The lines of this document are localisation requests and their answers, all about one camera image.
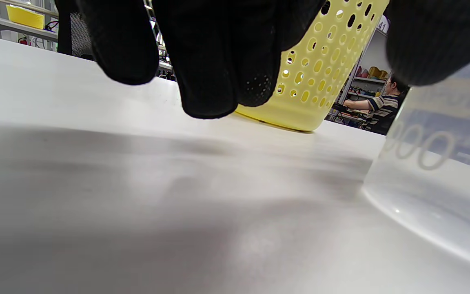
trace striped shirt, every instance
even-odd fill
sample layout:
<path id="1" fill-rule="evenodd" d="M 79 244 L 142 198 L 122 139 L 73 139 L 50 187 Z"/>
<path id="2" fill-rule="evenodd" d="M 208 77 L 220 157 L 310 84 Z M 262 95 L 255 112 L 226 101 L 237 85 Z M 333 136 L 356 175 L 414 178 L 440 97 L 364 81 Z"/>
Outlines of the striped shirt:
<path id="1" fill-rule="evenodd" d="M 361 128 L 377 134 L 387 134 L 398 112 L 398 95 L 373 97 L 367 101 L 373 110 L 369 112 Z"/>

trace wall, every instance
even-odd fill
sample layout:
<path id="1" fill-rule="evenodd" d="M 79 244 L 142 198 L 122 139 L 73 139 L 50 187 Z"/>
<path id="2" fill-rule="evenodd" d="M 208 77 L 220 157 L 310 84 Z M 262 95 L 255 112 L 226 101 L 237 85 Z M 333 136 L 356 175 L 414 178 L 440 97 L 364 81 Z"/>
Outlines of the wall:
<path id="1" fill-rule="evenodd" d="M 362 68 L 369 70 L 370 67 L 378 67 L 380 70 L 391 71 L 386 57 L 386 40 L 387 37 L 375 32 L 359 64 Z"/>

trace dark hair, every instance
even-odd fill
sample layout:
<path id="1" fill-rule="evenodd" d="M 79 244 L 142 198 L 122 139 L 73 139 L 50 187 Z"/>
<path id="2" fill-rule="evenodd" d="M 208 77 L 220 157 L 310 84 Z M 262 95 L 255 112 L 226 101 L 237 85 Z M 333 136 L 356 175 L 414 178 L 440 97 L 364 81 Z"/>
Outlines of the dark hair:
<path id="1" fill-rule="evenodd" d="M 411 89 L 411 87 L 408 86 L 405 82 L 402 82 L 395 75 L 391 75 L 390 79 L 391 79 L 391 84 L 396 83 L 397 84 L 397 90 L 400 91 L 400 95 L 398 97 L 398 100 L 399 100 L 399 106 L 401 106 L 401 104 L 405 100 L 405 96 L 407 95 L 407 92 L 409 91 L 409 89 Z"/>

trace yellow bin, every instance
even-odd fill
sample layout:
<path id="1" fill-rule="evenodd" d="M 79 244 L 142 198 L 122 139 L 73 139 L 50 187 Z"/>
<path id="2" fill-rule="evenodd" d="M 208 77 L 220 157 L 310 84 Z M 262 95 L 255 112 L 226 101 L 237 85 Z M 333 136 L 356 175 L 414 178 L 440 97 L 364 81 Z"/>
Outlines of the yellow bin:
<path id="1" fill-rule="evenodd" d="M 302 40 L 282 53 L 276 89 L 259 107 L 236 112 L 273 125 L 319 127 L 375 31 L 388 0 L 331 0 Z"/>
<path id="2" fill-rule="evenodd" d="M 44 29 L 44 15 L 28 9 L 7 5 L 8 19 L 28 27 Z"/>

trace gloved hand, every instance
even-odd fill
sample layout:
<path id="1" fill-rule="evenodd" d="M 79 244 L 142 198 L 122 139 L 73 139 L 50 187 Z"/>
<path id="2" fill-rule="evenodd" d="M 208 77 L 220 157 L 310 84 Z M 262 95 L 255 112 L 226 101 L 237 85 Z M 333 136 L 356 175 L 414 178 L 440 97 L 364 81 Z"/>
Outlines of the gloved hand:
<path id="1" fill-rule="evenodd" d="M 271 97 L 280 54 L 302 39 L 325 0 L 153 0 L 184 111 L 219 118 Z M 155 75 L 158 49 L 141 0 L 77 0 L 95 59 L 112 79 Z"/>
<path id="2" fill-rule="evenodd" d="M 125 84 L 149 82 L 158 50 L 143 2 L 76 2 L 104 72 Z M 153 0 L 184 111 L 219 118 L 238 103 L 266 103 L 275 89 L 280 52 L 302 39 L 324 3 Z M 407 84 L 438 82 L 470 62 L 470 0 L 391 0 L 389 13 L 388 61 Z"/>

